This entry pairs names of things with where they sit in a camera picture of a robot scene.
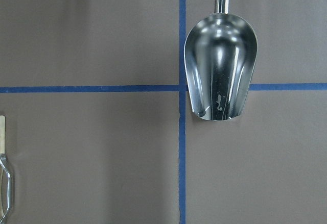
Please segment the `metal scoop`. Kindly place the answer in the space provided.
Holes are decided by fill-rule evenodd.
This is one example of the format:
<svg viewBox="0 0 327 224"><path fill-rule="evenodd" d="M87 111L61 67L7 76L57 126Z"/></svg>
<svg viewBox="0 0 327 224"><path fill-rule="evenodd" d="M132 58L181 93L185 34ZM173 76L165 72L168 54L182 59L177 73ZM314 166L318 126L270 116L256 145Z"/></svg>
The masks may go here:
<svg viewBox="0 0 327 224"><path fill-rule="evenodd" d="M193 113L211 121L242 114L254 72L257 37L245 19L215 0L214 13L200 20L184 44L184 66Z"/></svg>

